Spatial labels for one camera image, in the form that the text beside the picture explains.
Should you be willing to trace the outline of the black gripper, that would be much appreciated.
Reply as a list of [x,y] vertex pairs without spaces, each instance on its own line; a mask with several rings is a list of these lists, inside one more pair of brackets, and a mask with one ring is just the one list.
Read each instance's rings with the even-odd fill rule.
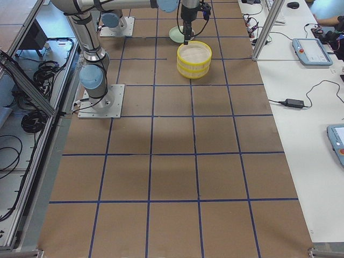
[[181,18],[183,20],[183,35],[184,45],[188,45],[189,41],[192,41],[194,37],[192,34],[192,22],[197,18],[197,12],[199,10],[198,0],[184,0],[182,1]]

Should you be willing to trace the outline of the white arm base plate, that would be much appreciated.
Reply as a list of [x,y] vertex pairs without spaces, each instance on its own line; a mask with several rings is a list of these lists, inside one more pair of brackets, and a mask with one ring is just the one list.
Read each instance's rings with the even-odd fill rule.
[[77,116],[80,119],[120,118],[125,85],[112,84],[107,89],[107,94],[100,102],[98,102],[98,99],[90,98],[88,92],[85,90],[83,97],[88,98],[88,100],[81,103]]

